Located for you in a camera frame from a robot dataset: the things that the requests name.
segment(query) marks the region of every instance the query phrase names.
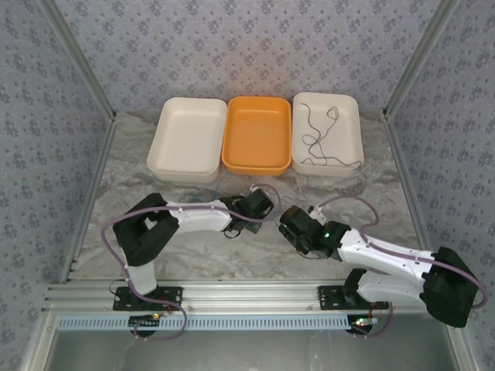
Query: blue cable tray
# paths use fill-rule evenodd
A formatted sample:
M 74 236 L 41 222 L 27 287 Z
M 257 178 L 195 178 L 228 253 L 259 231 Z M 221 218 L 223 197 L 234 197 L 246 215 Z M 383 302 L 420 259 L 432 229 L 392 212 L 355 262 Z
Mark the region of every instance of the blue cable tray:
M 128 315 L 61 315 L 59 331 L 131 330 Z M 140 330 L 179 330 L 183 317 L 161 317 L 156 327 Z M 346 330 L 347 315 L 188 315 L 187 331 Z

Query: plastic tray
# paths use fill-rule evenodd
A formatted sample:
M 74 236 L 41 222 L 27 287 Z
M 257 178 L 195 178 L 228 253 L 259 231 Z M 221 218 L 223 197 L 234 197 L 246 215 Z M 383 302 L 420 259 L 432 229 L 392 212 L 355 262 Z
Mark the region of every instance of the plastic tray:
M 222 161 L 231 172 L 281 175 L 291 163 L 291 107 L 276 97 L 229 102 Z
M 218 176 L 227 105 L 218 99 L 172 98 L 163 105 L 148 154 L 158 179 L 208 183 Z
M 322 139 L 312 145 L 319 137 L 316 129 Z M 354 98 L 321 93 L 299 93 L 294 97 L 294 170 L 309 175 L 348 177 L 355 174 L 363 162 L 359 109 Z

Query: wall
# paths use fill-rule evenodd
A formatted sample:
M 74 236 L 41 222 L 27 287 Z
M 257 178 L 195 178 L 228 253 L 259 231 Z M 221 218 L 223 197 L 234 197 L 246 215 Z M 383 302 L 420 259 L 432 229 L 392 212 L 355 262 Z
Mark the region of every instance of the wall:
M 495 284 L 495 3 L 461 2 L 393 122 L 435 246 Z M 472 313 L 495 369 L 495 301 Z
M 30 0 L 0 6 L 0 369 L 18 369 L 107 120 Z
M 117 111 L 174 96 L 383 107 L 438 0 L 57 0 Z

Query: cable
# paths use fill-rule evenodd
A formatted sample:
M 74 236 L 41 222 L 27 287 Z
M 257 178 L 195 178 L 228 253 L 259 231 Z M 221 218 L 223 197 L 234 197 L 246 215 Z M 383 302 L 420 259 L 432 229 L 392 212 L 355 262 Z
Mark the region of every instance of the cable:
M 355 164 L 359 164 L 356 168 L 353 168 L 353 170 L 357 170 L 358 168 L 360 168 L 362 166 L 362 164 L 363 164 L 363 162 L 361 162 L 361 161 L 355 161 L 355 162 L 351 162 L 350 164 L 346 164 L 345 162 L 342 162 L 340 159 L 338 159 L 335 156 L 325 156 L 325 153 L 323 152 L 322 140 L 326 138 L 326 136 L 330 132 L 330 129 L 333 128 L 335 126 L 335 124 L 337 123 L 337 121 L 339 120 L 339 110 L 337 109 L 337 107 L 331 107 L 326 112 L 326 116 L 329 117 L 330 119 L 332 119 L 333 120 L 333 123 L 328 127 L 328 129 L 326 129 L 325 135 L 322 135 L 322 132 L 319 129 L 315 128 L 311 124 L 311 120 L 310 120 L 310 118 L 311 118 L 311 108 L 309 107 L 309 105 L 306 104 L 306 103 L 301 103 L 301 105 L 306 106 L 308 108 L 308 125 L 311 127 L 311 129 L 313 129 L 314 131 L 317 131 L 318 132 L 318 138 L 315 138 L 315 137 L 313 137 L 310 134 L 304 134 L 301 137 L 302 143 L 304 143 L 305 145 L 308 145 L 309 146 L 308 153 L 313 158 L 316 158 L 318 160 L 325 160 L 325 165 L 324 166 L 327 166 L 328 165 L 328 160 L 336 160 L 337 162 L 339 162 L 340 164 L 342 164 L 342 165 L 344 165 L 346 167 L 350 167 L 350 166 L 353 166 Z M 311 138 L 312 139 L 312 142 L 308 143 L 305 140 L 305 138 Z M 314 153 L 312 153 L 312 149 L 316 145 L 318 145 L 318 147 L 319 147 L 319 151 L 322 154 L 321 156 L 317 156 Z M 315 162 L 310 157 L 305 158 L 301 163 L 304 164 L 308 160 L 311 162 L 311 165 L 316 165 Z
M 297 250 L 297 254 L 301 255 L 301 257 L 304 257 L 305 259 L 308 259 L 308 260 L 320 260 L 319 257 L 307 257 L 305 254 L 303 254 L 299 250 Z
M 275 187 L 273 187 L 272 185 L 266 184 L 266 183 L 254 184 L 253 186 L 268 187 L 269 189 L 271 189 L 277 197 L 278 211 L 279 212 L 282 211 L 282 198 L 280 197 L 280 194 L 277 192 L 277 189 L 275 189 Z M 182 211 L 216 210 L 216 211 L 221 211 L 223 213 L 229 213 L 232 216 L 236 216 L 237 218 L 245 220 L 245 221 L 250 222 L 250 223 L 264 223 L 264 222 L 268 222 L 270 220 L 274 220 L 278 216 L 277 213 L 275 213 L 275 214 L 272 214 L 270 216 L 266 216 L 264 219 L 253 219 L 253 218 L 248 218 L 246 216 L 243 216 L 243 215 L 236 213 L 232 210 L 229 210 L 226 207 L 211 206 L 211 205 L 194 205 L 194 206 L 182 206 L 182 207 L 179 207 L 179 206 L 157 206 L 157 207 L 147 207 L 145 209 L 136 210 L 136 211 L 127 213 L 123 216 L 119 216 L 118 218 L 111 220 L 110 222 L 103 225 L 103 227 L 101 227 L 100 235 L 101 235 L 101 240 L 103 241 L 103 245 L 105 245 L 105 247 L 108 249 L 110 254 L 120 264 L 122 270 L 124 271 L 125 281 L 128 283 L 129 288 L 131 289 L 133 294 L 143 301 L 148 301 L 150 303 L 167 305 L 167 306 L 172 306 L 174 308 L 177 308 L 182 312 L 182 314 L 184 316 L 184 323 L 183 323 L 183 326 L 180 328 L 179 331 L 177 331 L 175 334 L 170 335 L 170 336 L 153 337 L 152 339 L 150 339 L 153 342 L 173 340 L 173 339 L 177 339 L 179 336 L 181 336 L 184 333 L 184 331 L 186 330 L 187 313 L 183 307 L 181 307 L 177 303 L 174 303 L 173 301 L 151 299 L 151 298 L 147 298 L 144 295 L 139 294 L 138 290 L 136 290 L 136 287 L 134 286 L 134 284 L 131 281 L 131 276 L 129 275 L 129 272 L 128 272 L 128 265 L 124 262 L 124 260 L 122 260 L 122 258 L 117 254 L 117 252 L 114 250 L 114 248 L 110 245 L 110 242 L 108 242 L 108 239 L 107 239 L 107 236 L 105 233 L 106 233 L 107 229 L 112 227 L 114 224 L 121 222 L 122 220 L 132 218 L 132 217 L 137 216 L 137 215 L 142 215 L 142 214 L 146 214 L 146 213 L 154 213 L 155 211 L 181 211 L 181 210 Z M 143 339 L 142 337 L 137 336 L 136 331 L 135 331 L 135 335 L 136 335 L 137 339 Z
M 361 238 L 363 239 L 363 241 L 367 245 L 373 247 L 375 250 L 378 250 L 381 253 L 391 255 L 392 257 L 400 257 L 402 259 L 408 259 L 408 260 L 417 260 L 417 261 L 420 261 L 422 263 L 436 265 L 437 267 L 441 267 L 441 268 L 447 269 L 449 271 L 452 271 L 452 272 L 460 275 L 461 277 L 467 279 L 472 284 L 474 284 L 480 290 L 481 294 L 483 295 L 483 298 L 481 299 L 481 301 L 478 304 L 473 305 L 472 308 L 474 308 L 474 309 L 482 308 L 488 302 L 488 290 L 486 289 L 485 285 L 482 284 L 480 281 L 478 281 L 478 279 L 476 279 L 471 274 L 468 274 L 465 271 L 462 271 L 457 267 L 453 267 L 452 265 L 445 264 L 441 261 L 436 261 L 434 259 L 427 259 L 425 257 L 416 257 L 416 256 L 409 255 L 409 254 L 403 254 L 403 253 L 398 253 L 395 251 L 390 251 L 390 250 L 385 249 L 381 246 L 378 246 L 377 244 L 375 244 L 373 242 L 370 242 L 368 240 L 366 234 L 365 234 L 365 231 L 367 228 L 370 228 L 371 226 L 378 225 L 378 223 L 380 222 L 380 217 L 378 216 L 378 211 L 367 200 L 362 199 L 358 196 L 353 196 L 353 195 L 340 195 L 340 196 L 332 197 L 331 199 L 328 199 L 328 200 L 324 201 L 323 203 L 320 203 L 317 207 L 322 208 L 325 205 L 332 203 L 333 201 L 337 201 L 338 199 L 356 199 L 358 201 L 361 201 L 364 205 L 368 206 L 370 208 L 370 210 L 373 212 L 374 221 L 370 222 L 370 223 L 365 223 L 359 228 L 359 234 L 360 234 Z
M 227 232 L 226 232 L 226 231 L 224 231 L 224 236 L 225 236 L 226 238 L 228 238 L 229 240 L 233 240 L 234 238 L 238 238 L 240 234 L 241 234 L 241 232 L 240 232 L 240 230 L 238 230 L 236 234 L 234 234 L 233 236 L 229 236 L 229 235 L 227 234 Z
M 111 286 L 112 286 L 115 282 L 119 282 L 119 281 L 120 281 L 120 282 L 125 282 L 125 280 L 124 280 L 124 279 L 122 279 L 122 278 L 118 278 L 118 279 L 116 279 L 116 280 L 113 280 L 113 281 L 112 281 L 112 282 L 108 285 L 108 290 L 109 290 L 109 291 L 110 291 L 110 293 L 111 293 L 111 294 L 113 294 L 114 296 L 117 296 L 117 292 L 116 292 L 116 291 L 115 291 L 115 292 L 113 292 L 113 291 L 111 290 Z

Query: metal plate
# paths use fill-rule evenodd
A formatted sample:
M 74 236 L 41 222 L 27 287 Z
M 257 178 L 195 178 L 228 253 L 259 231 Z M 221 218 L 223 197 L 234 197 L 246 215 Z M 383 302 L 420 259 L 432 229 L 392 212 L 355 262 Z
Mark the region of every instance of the metal plate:
M 156 289 L 155 297 L 159 300 L 167 300 L 180 305 L 183 299 L 183 288 L 160 287 Z M 171 305 L 162 305 L 143 301 L 132 293 L 129 287 L 120 287 L 116 290 L 114 298 L 114 311 L 178 311 Z
M 319 308 L 322 311 L 342 311 L 342 310 L 364 310 L 369 311 L 373 308 L 388 309 L 388 303 L 379 301 L 370 303 L 360 299 L 355 305 L 349 304 L 343 294 L 342 286 L 320 286 L 318 287 Z

